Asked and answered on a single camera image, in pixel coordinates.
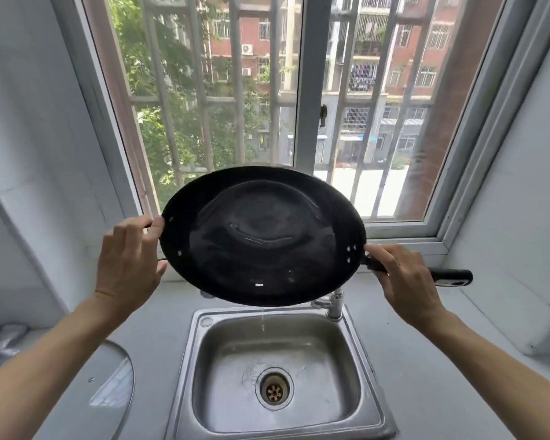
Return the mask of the person's left hand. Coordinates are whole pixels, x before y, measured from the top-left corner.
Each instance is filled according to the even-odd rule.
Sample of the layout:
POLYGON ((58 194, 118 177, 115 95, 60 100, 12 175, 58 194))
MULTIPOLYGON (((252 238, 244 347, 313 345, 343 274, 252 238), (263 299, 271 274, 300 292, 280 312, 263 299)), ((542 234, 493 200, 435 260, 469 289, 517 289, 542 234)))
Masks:
POLYGON ((118 312, 131 314, 153 293, 145 292, 144 272, 156 265, 157 249, 165 227, 158 216, 128 218, 103 237, 98 259, 95 295, 110 302, 118 312))

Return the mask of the person's right hand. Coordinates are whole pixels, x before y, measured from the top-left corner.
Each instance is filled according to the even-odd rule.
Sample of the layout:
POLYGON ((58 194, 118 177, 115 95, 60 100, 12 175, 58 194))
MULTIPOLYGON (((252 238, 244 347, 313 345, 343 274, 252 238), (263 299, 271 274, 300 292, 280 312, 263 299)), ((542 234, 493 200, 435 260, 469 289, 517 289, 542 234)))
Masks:
POLYGON ((395 312, 421 333, 447 322, 452 314, 442 304, 422 255, 402 245, 365 244, 369 258, 381 263, 392 284, 395 312))

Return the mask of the black wok with handle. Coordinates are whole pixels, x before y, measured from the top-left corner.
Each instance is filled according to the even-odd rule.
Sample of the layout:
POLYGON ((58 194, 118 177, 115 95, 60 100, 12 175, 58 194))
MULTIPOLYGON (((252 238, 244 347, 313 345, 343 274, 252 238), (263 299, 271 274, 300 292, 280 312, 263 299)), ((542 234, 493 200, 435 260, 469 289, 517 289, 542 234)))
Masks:
POLYGON ((286 167, 221 169, 169 199, 160 248, 201 292, 227 302, 284 307, 339 290, 367 255, 356 208, 324 181, 286 167))

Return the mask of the person's right forearm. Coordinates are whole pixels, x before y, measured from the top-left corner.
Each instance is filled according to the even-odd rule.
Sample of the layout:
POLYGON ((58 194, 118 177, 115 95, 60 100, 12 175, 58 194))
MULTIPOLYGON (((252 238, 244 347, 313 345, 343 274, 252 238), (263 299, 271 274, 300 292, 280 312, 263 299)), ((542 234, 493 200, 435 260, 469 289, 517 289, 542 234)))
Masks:
POLYGON ((445 309, 410 321, 464 375, 515 440, 550 440, 550 381, 445 309))

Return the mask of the person's left forearm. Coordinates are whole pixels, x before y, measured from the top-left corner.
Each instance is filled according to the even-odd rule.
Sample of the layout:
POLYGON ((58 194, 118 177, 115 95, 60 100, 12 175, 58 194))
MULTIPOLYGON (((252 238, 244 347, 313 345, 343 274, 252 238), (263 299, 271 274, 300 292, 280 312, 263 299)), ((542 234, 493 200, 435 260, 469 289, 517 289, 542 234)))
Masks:
POLYGON ((106 338, 138 308, 95 294, 0 367, 0 440, 31 440, 106 338))

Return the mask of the chrome faucet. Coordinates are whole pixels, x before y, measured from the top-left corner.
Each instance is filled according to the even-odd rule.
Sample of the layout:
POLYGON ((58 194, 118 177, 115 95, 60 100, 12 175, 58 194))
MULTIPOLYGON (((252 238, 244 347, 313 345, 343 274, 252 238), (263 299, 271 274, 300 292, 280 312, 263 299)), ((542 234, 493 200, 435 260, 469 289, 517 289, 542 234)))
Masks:
POLYGON ((310 302, 312 308, 325 310, 326 317, 332 321, 340 321, 343 317, 344 293, 341 288, 310 302))

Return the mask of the glass pot lid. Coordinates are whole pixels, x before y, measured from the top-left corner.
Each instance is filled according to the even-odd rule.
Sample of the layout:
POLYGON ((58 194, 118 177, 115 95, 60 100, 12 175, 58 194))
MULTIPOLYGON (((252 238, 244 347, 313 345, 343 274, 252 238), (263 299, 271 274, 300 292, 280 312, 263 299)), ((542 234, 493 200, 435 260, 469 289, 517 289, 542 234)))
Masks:
POLYGON ((61 396, 36 440, 118 440, 130 411, 134 381, 128 353, 105 341, 61 396))

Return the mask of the stainless steel sink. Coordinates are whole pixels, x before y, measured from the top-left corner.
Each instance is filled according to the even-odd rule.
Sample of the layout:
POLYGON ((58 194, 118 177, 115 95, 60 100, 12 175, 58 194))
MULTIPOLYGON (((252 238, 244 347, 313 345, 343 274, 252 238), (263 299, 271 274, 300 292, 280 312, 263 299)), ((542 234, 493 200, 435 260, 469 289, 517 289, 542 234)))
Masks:
POLYGON ((194 312, 163 440, 390 440, 398 433, 346 306, 194 312), (270 372, 292 386, 268 408, 270 372))

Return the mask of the sink drain strainer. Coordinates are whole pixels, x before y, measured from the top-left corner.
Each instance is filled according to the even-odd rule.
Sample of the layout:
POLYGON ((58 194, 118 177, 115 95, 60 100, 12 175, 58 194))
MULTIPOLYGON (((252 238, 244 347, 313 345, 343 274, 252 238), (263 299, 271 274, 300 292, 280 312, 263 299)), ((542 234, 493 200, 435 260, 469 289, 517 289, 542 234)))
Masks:
POLYGON ((259 396, 268 408, 284 406, 292 395, 289 380, 280 372, 270 372, 262 378, 259 396))

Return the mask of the white framed window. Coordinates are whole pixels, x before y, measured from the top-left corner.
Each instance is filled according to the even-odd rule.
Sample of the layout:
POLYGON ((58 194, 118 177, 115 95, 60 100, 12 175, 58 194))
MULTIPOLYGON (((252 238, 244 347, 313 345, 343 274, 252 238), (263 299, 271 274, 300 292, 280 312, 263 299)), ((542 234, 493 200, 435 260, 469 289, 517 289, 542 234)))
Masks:
POLYGON ((284 165, 439 266, 550 47, 550 0, 49 1, 88 245, 214 171, 284 165))

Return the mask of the metal window security bars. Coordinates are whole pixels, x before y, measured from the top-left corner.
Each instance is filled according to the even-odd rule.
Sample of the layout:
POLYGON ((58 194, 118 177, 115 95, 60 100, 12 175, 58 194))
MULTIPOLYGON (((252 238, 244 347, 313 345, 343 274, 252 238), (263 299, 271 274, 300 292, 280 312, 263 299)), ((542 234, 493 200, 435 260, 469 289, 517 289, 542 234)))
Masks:
MULTIPOLYGON (((160 202, 242 163, 295 164, 306 0, 108 0, 160 202)), ((337 189, 408 169, 452 25, 439 0, 331 0, 313 172, 337 189)))

